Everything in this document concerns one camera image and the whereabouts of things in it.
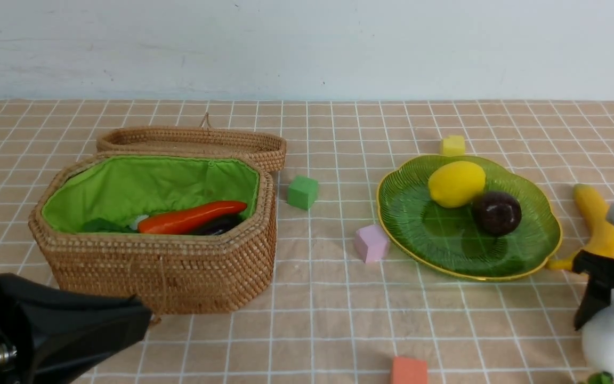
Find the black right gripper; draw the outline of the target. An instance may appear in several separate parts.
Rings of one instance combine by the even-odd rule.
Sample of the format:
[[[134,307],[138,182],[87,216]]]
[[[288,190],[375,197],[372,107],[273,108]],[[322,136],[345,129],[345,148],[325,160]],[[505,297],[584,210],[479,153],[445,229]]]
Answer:
[[[579,331],[596,314],[611,305],[614,259],[582,250],[573,258],[572,271],[588,275],[583,299],[573,318],[573,326]]]

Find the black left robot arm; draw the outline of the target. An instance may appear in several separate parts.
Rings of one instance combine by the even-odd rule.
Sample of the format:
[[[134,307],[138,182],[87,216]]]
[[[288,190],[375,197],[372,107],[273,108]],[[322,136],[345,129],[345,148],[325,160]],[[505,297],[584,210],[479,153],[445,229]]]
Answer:
[[[78,294],[0,273],[0,383],[71,383],[141,342],[151,317],[135,296]]]

